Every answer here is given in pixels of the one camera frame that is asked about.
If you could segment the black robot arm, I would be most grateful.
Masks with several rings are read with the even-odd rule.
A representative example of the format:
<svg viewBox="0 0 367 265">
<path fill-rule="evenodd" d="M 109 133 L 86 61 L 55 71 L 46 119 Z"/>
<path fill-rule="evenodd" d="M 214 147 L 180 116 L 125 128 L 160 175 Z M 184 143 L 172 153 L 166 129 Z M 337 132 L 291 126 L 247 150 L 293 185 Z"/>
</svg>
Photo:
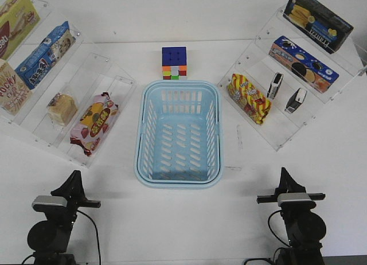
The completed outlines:
<svg viewBox="0 0 367 265">
<path fill-rule="evenodd" d="M 288 242 L 281 247 L 273 264 L 324 264 L 321 239 L 326 224 L 311 210 L 316 201 L 324 200 L 324 193 L 307 193 L 285 167 L 281 169 L 279 186 L 274 194 L 257 196 L 257 203 L 276 202 L 284 221 Z"/>
<path fill-rule="evenodd" d="M 34 264 L 76 264 L 75 256 L 67 253 L 73 225 L 79 208 L 100 208 L 101 202 L 86 198 L 81 171 L 74 170 L 68 179 L 50 195 L 39 195 L 32 202 L 36 212 L 46 219 L 36 223 L 27 237 L 28 246 L 34 251 Z"/>
</svg>

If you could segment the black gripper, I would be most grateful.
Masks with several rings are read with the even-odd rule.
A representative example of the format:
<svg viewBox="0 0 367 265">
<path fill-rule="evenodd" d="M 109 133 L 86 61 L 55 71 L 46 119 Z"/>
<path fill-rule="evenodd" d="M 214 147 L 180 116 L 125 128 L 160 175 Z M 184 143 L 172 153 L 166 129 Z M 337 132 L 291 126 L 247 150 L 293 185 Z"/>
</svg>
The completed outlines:
<svg viewBox="0 0 367 265">
<path fill-rule="evenodd" d="M 86 198 L 81 179 L 81 171 L 74 170 L 67 180 L 57 189 L 51 191 L 52 196 L 63 197 L 67 200 L 67 207 L 46 212 L 46 218 L 53 221 L 66 231 L 71 231 L 77 219 L 79 207 L 100 208 L 101 202 Z"/>
<path fill-rule="evenodd" d="M 277 202 L 278 195 L 282 193 L 305 193 L 306 188 L 299 185 L 286 169 L 281 170 L 279 186 L 275 194 L 257 196 L 257 203 Z M 311 210 L 316 207 L 315 201 L 322 201 L 324 193 L 308 193 L 312 201 L 282 204 L 280 211 L 284 220 L 287 233 L 326 233 L 324 220 Z"/>
</svg>

